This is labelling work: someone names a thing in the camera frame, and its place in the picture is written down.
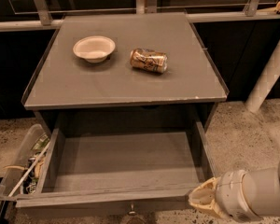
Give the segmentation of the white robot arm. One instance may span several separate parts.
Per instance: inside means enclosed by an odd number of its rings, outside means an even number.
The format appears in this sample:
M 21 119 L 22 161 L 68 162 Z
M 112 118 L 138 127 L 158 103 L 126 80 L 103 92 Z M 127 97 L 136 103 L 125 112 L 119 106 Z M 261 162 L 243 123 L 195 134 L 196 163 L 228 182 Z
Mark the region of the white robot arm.
M 209 216 L 237 222 L 280 217 L 280 162 L 277 168 L 212 177 L 191 192 L 189 205 Z

